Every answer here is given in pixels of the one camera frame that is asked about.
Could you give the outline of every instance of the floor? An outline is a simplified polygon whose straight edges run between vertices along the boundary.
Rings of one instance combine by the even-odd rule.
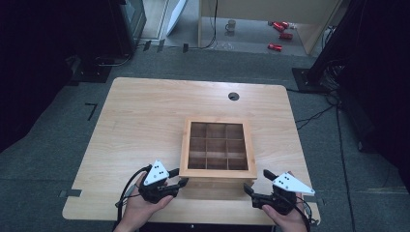
[[[158,15],[151,11],[162,11],[162,8],[156,10],[152,8],[153,3],[146,1],[149,5],[146,8],[147,15]],[[167,4],[166,15],[164,16],[164,22],[162,25],[161,33],[156,40],[152,38],[143,39],[142,42],[151,40],[153,44],[158,44],[159,40],[165,40],[164,45],[167,46],[180,46],[188,44],[189,47],[198,47],[198,18],[199,18],[199,3],[198,1],[188,1],[181,17],[176,24],[175,28],[166,36],[166,30],[168,27],[171,13],[175,9],[178,0],[169,0]],[[217,18],[216,20],[216,40],[210,45],[210,49],[215,50],[230,50],[230,51],[243,51],[251,53],[272,53],[281,55],[295,55],[295,56],[308,56],[302,46],[299,39],[297,28],[286,29],[286,33],[293,34],[291,41],[280,40],[278,38],[279,32],[272,26],[268,25],[267,21],[252,21],[252,20],[236,20],[236,26],[234,33],[227,33],[225,25],[229,18]],[[201,47],[204,47],[210,43],[214,36],[214,19],[212,17],[202,18],[202,40]],[[268,49],[269,43],[282,45],[282,51],[275,51]],[[317,57],[322,50],[321,43],[315,47],[309,56]]]
[[[143,4],[148,20],[141,37],[145,40],[158,40],[169,9],[169,0],[146,0]]]
[[[183,53],[183,44],[197,46],[198,3],[189,1],[167,37],[164,30],[176,4],[177,0],[169,0],[159,37],[152,42],[165,39],[165,46],[181,50],[157,52],[141,47],[130,61],[112,68],[105,84],[64,87],[30,133],[0,154],[0,231],[110,231],[113,221],[64,219],[66,199],[58,196],[61,190],[73,186],[115,77],[280,84],[296,89],[291,68],[311,67],[320,54],[319,43],[311,55],[306,55],[296,33],[291,43],[283,45],[282,52],[267,49],[267,43],[276,42],[278,35],[267,22],[237,20],[235,36],[225,36],[227,19],[217,19],[217,41],[210,49]],[[211,25],[210,18],[202,20]],[[213,35],[211,30],[203,34],[204,43]],[[225,69],[231,64],[232,69]],[[304,119],[329,107],[322,95],[288,91],[288,96],[298,127]],[[90,103],[98,105],[95,112]],[[312,231],[409,231],[410,198],[397,169],[378,154],[358,151],[356,134],[343,110],[333,108],[321,114],[298,134],[312,186],[322,203],[322,221]],[[162,230],[181,231],[168,227]]]

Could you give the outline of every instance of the wire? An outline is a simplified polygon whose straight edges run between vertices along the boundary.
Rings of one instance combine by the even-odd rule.
[[[120,200],[117,202],[117,204],[120,203],[120,202],[122,202],[123,199],[125,199],[124,197],[125,197],[126,191],[127,191],[128,187],[129,187],[130,183],[132,182],[132,180],[135,179],[135,177],[136,177],[137,175],[139,175],[139,173],[141,173],[141,172],[143,172],[143,171],[147,171],[147,170],[150,169],[150,168],[151,168],[151,164],[148,165],[148,166],[146,166],[146,167],[143,167],[143,168],[139,169],[137,172],[135,172],[135,173],[132,175],[132,177],[129,179],[129,181],[127,182],[126,186],[124,187],[123,192],[121,193]],[[121,203],[118,204],[117,208],[118,208],[118,210],[117,210],[117,221],[116,221],[116,223],[119,223],[119,222],[121,221],[122,217],[123,217],[123,204],[121,204]]]
[[[209,17],[209,23],[211,24],[212,30],[214,30],[213,40],[214,40],[214,43],[216,43],[215,46],[211,47],[211,49],[214,49],[215,47],[218,46],[218,40],[217,40],[217,13],[218,13],[218,9],[216,9],[216,12],[214,14],[214,23],[212,22],[212,18]]]
[[[298,93],[298,94],[311,94],[311,93],[309,93],[309,92],[301,92],[301,91],[299,91],[299,90],[288,89],[288,88],[286,88],[286,91],[288,91],[288,92],[294,92],[294,93]]]
[[[296,121],[295,123],[305,122],[304,124],[302,124],[301,126],[298,127],[298,130],[300,130],[302,127],[306,126],[311,120],[320,118],[320,116],[322,116],[323,113],[325,113],[326,111],[330,110],[330,109],[333,108],[333,107],[335,107],[335,106],[334,106],[334,105],[331,105],[331,106],[327,107],[326,109],[324,109],[324,110],[322,110],[322,111],[316,113],[315,115],[311,116],[310,118]]]
[[[337,77],[343,70],[343,66],[328,66],[323,75],[324,80],[321,82],[325,87],[332,90],[339,89],[339,84],[337,83]]]
[[[126,60],[125,61],[123,61],[123,62],[121,62],[121,63],[117,63],[117,64],[109,64],[109,65],[105,65],[105,64],[98,64],[97,66],[100,66],[100,67],[118,67],[118,66],[122,66],[122,65],[124,65],[125,63],[127,63],[130,59],[131,59],[131,55],[129,54],[128,56],[127,56],[127,58],[126,58]],[[98,61],[99,59],[103,59],[102,57],[96,57],[96,61]]]
[[[210,23],[211,27],[214,30],[214,35],[211,39],[211,41],[208,43],[208,45],[203,46],[203,47],[190,47],[190,49],[207,49],[214,44],[214,42],[217,42],[217,15],[218,15],[218,0],[215,5],[215,11],[214,11],[214,23],[212,22],[212,18],[210,17]],[[169,46],[169,45],[164,45],[164,48],[182,48],[181,46]]]
[[[336,30],[336,27],[335,26],[329,26],[328,30],[330,30],[330,31],[329,31],[328,35],[326,36],[326,40],[323,40],[325,38],[325,33],[323,33],[323,35],[322,35],[322,50],[325,47],[325,45],[328,43],[331,36],[334,34],[334,32]]]
[[[299,207],[297,206],[297,204],[292,204],[286,197],[274,193],[273,194],[277,197],[279,197],[280,199],[284,200],[287,204],[291,205],[293,207],[293,209],[295,209],[301,216],[302,216],[302,220],[305,223],[305,227],[307,228],[307,232],[310,232],[310,221],[308,219],[308,217],[299,209]]]
[[[347,193],[347,201],[349,203],[349,210],[350,210],[350,218],[352,220],[352,231],[356,232],[356,223],[355,217],[353,215],[353,207],[352,207],[352,200],[350,197],[350,187],[347,181],[347,171],[346,171],[346,163],[344,158],[344,151],[343,151],[343,138],[341,136],[341,128],[340,128],[340,120],[338,117],[338,107],[336,107],[336,117],[337,117],[337,132],[338,132],[338,140],[340,145],[340,157],[341,157],[341,164],[343,167],[343,176],[344,176],[344,184],[346,184],[346,193]]]
[[[123,199],[123,206],[127,205],[128,198],[136,197],[136,196],[140,196],[140,195],[141,195],[141,194],[131,195],[131,196],[126,196],[126,197],[124,197],[124,199]]]
[[[363,17],[364,17],[364,14],[365,14],[366,4],[367,4],[367,0],[365,0],[365,2],[364,2],[363,7],[362,7],[362,11],[361,11],[361,14],[360,14],[359,26],[358,26],[358,29],[357,29],[357,37],[356,37],[356,41],[355,41],[355,44],[354,44],[354,47],[355,47],[355,48],[359,45],[359,40],[360,40],[360,37],[361,37],[361,30],[362,30],[362,21],[363,21]],[[328,34],[328,37],[329,37],[329,35],[333,35],[333,33],[335,32],[335,30],[336,30],[336,27],[334,27],[334,30],[331,31],[331,33]],[[324,37],[324,35],[322,35],[322,50],[323,50],[323,48],[324,48],[324,46],[323,46],[323,37]],[[329,70],[329,67],[333,66],[335,62],[345,62],[345,61],[350,60],[351,57],[352,57],[352,54],[347,55],[347,57],[345,57],[345,58],[330,60],[330,61],[326,62],[325,66],[326,66],[327,68],[326,68],[325,70]],[[331,80],[331,82],[332,82],[333,84],[336,83],[336,78],[337,78],[337,76],[338,76],[338,73],[337,73],[336,76],[334,76],[334,80],[335,80],[335,81],[332,81],[332,80]]]
[[[336,102],[332,102],[329,100],[329,97],[332,97],[334,100],[336,100]],[[338,106],[340,105],[340,99],[332,94],[328,94],[326,95],[326,102],[328,102],[329,105],[333,105],[333,106]]]
[[[298,199],[302,200],[302,203],[304,204],[304,208],[308,208],[308,222],[311,224],[312,223],[312,218],[311,218],[311,207],[309,206],[309,204],[306,202],[306,200],[304,200],[303,198],[297,196]]]

